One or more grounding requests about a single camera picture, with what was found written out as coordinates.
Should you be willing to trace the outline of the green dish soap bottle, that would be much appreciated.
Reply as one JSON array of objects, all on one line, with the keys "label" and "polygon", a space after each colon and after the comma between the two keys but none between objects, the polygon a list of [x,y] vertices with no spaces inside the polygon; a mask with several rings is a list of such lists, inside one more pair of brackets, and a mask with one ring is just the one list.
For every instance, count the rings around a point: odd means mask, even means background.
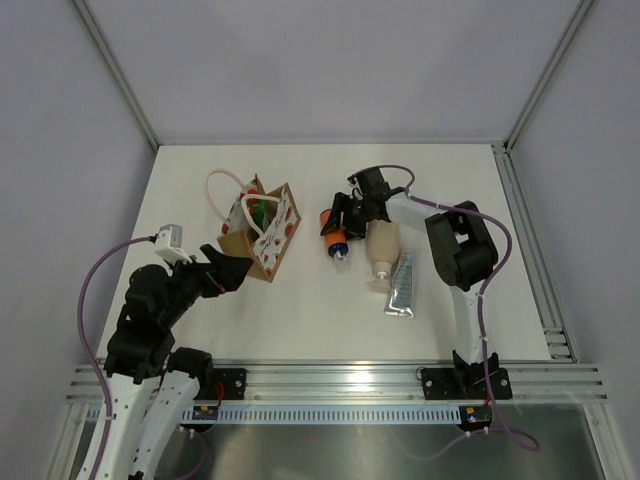
[{"label": "green dish soap bottle", "polygon": [[258,226],[261,232],[269,226],[269,220],[266,213],[267,201],[262,199],[249,199],[247,201],[247,207],[251,219]]}]

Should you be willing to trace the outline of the orange blue spray bottle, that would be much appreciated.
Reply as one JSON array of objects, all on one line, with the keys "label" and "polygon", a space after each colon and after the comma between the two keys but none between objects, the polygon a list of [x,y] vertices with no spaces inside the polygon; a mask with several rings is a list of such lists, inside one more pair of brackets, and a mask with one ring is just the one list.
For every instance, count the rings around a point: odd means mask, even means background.
[{"label": "orange blue spray bottle", "polygon": [[336,265],[343,264],[348,256],[349,247],[345,232],[342,228],[323,235],[327,255]]}]

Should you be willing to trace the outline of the right side aluminium rail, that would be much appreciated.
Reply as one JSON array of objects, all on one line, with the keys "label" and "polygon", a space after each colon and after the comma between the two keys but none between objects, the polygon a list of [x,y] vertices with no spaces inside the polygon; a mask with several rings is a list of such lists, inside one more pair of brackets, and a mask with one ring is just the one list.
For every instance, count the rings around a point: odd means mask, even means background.
[{"label": "right side aluminium rail", "polygon": [[501,144],[491,150],[515,228],[521,257],[527,272],[538,315],[552,362],[578,363],[579,358],[567,328],[549,270],[509,151]]}]

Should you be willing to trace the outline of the aluminium frame post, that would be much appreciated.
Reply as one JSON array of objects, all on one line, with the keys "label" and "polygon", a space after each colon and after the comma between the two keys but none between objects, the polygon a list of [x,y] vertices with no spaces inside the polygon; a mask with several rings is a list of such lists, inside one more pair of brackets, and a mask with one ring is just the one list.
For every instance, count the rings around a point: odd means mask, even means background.
[{"label": "aluminium frame post", "polygon": [[529,123],[532,121],[547,91],[551,88],[551,84],[556,74],[561,69],[565,58],[569,54],[573,43],[579,36],[582,28],[585,26],[591,12],[597,4],[598,1],[596,0],[580,0],[577,2],[575,9],[556,41],[549,58],[544,64],[533,89],[528,95],[515,123],[509,130],[509,133],[503,142],[503,148],[506,152],[510,153],[514,149]]},{"label": "aluminium frame post", "polygon": [[114,87],[132,116],[140,134],[151,150],[157,153],[161,142],[127,80],[89,2],[85,0],[70,0],[69,4],[106,68]]}]

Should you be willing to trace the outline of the right aluminium frame post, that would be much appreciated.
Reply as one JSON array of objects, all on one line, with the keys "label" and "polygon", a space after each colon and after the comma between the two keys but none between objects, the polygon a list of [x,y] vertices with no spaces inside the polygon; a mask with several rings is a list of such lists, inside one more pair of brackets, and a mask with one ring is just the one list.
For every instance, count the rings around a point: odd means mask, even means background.
[{"label": "right aluminium frame post", "polygon": [[597,4],[598,1],[596,0],[580,0],[577,2],[575,9],[556,41],[549,58],[544,64],[533,89],[528,95],[515,123],[509,130],[509,133],[503,142],[503,148],[506,152],[510,153],[514,149],[529,123],[532,121],[547,91],[551,88],[551,84],[556,74],[561,69],[565,58],[569,54],[573,43],[579,36],[582,28],[585,26],[591,12]]}]

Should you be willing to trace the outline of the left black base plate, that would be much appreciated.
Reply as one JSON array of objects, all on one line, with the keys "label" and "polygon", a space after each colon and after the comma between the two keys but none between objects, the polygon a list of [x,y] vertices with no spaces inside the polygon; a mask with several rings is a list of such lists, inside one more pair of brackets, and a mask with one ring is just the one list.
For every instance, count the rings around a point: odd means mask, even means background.
[{"label": "left black base plate", "polygon": [[247,370],[244,368],[216,368],[206,370],[199,376],[200,389],[196,400],[243,400],[246,391]]}]

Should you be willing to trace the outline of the left aluminium frame post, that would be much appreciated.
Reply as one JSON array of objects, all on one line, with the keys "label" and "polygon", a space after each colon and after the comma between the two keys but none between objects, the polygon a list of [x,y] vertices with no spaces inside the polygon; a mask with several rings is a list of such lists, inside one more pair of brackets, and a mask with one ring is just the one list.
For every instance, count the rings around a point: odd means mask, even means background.
[{"label": "left aluminium frame post", "polygon": [[132,116],[140,134],[151,150],[157,153],[161,142],[127,80],[89,2],[85,0],[70,0],[69,4],[106,68],[114,87]]}]

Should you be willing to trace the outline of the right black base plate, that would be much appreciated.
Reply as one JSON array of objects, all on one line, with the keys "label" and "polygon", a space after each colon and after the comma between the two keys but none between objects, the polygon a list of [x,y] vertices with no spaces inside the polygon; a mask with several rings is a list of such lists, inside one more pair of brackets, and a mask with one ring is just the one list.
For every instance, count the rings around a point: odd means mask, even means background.
[{"label": "right black base plate", "polygon": [[425,400],[510,400],[513,398],[508,371],[496,353],[474,363],[452,351],[452,367],[421,367],[418,378]]}]

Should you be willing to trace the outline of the aluminium mounting rail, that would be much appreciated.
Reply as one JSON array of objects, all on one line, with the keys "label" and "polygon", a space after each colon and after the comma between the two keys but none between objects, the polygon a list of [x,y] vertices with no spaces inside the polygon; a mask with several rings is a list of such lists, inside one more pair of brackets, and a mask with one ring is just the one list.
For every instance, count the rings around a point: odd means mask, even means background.
[{"label": "aluminium mounting rail", "polygon": [[[246,364],[247,403],[408,403],[424,400],[414,364]],[[596,366],[511,363],[506,366],[515,403],[605,403]]]}]

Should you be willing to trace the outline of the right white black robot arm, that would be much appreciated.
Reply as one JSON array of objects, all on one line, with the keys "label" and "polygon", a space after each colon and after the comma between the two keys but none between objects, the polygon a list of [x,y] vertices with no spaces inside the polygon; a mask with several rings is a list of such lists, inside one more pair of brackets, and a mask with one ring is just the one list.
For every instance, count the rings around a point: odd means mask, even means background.
[{"label": "right white black robot arm", "polygon": [[456,327],[453,364],[419,368],[425,399],[490,397],[500,363],[484,320],[484,293],[500,266],[486,226],[488,216],[471,201],[443,205],[415,197],[409,185],[392,187],[379,166],[354,173],[348,182],[351,193],[336,193],[331,208],[321,215],[322,237],[344,236],[330,248],[330,255],[342,260],[348,241],[366,240],[379,249],[369,255],[370,285],[375,291],[391,293],[405,265],[399,258],[398,230],[411,227],[425,233],[435,270],[450,289]]}]

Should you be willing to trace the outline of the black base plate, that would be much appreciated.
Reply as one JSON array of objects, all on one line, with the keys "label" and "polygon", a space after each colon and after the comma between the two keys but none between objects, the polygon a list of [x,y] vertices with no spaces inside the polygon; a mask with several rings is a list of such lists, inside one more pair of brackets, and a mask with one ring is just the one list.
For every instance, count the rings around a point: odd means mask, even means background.
[{"label": "black base plate", "polygon": [[452,367],[421,367],[418,378],[425,400],[510,400],[513,398],[508,371],[496,353],[474,363],[452,351]]},{"label": "black base plate", "polygon": [[246,391],[247,370],[244,368],[216,368],[206,370],[199,376],[200,389],[196,400],[243,400]]}]

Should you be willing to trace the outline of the beige pump lotion bottle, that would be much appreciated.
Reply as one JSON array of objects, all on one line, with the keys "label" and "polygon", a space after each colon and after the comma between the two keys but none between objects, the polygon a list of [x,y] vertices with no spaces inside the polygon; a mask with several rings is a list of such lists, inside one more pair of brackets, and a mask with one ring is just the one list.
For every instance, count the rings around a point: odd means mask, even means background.
[{"label": "beige pump lotion bottle", "polygon": [[368,285],[377,293],[389,293],[393,266],[400,255],[399,225],[384,220],[371,221],[366,236],[366,254],[372,272]]}]

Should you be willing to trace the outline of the silver toothpaste tube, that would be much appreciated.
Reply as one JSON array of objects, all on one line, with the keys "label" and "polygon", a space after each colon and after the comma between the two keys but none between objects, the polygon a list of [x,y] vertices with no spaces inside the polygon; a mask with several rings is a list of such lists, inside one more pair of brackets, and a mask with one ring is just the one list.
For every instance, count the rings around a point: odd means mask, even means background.
[{"label": "silver toothpaste tube", "polygon": [[391,290],[384,308],[386,315],[401,318],[414,317],[414,265],[414,252],[403,251],[391,281]]}]

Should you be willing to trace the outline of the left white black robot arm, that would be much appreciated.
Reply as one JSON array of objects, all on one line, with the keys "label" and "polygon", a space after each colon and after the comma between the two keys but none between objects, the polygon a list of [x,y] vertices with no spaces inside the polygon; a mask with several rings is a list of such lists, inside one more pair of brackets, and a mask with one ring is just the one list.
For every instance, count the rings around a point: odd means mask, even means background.
[{"label": "left white black robot arm", "polygon": [[238,290],[253,262],[209,244],[200,250],[203,262],[159,246],[165,263],[131,274],[106,361],[94,368],[102,420],[78,478],[153,478],[183,411],[216,389],[211,354],[176,348],[172,328],[198,299]]}]

